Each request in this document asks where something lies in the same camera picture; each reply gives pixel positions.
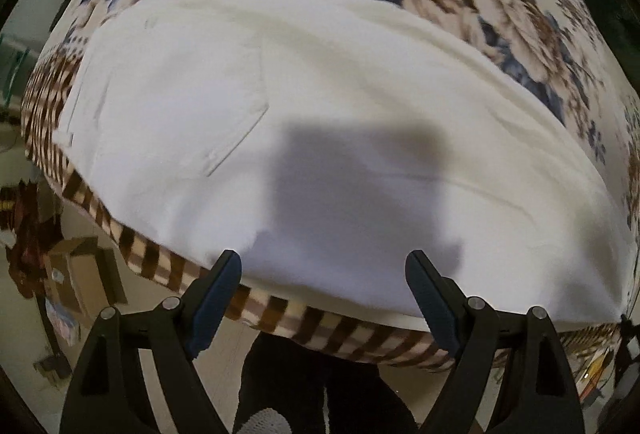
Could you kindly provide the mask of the white pants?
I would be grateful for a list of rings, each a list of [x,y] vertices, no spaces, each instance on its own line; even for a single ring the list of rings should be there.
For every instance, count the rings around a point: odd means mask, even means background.
[[[97,28],[53,141],[114,220],[341,315],[412,326],[414,250],[494,307],[615,320],[634,241],[533,94],[378,0],[142,0]]]

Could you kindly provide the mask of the brown cardboard box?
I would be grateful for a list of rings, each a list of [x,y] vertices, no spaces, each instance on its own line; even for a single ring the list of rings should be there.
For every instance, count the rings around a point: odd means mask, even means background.
[[[53,301],[79,319],[91,321],[114,304],[127,304],[111,249],[97,237],[66,239],[48,252],[46,270]]]

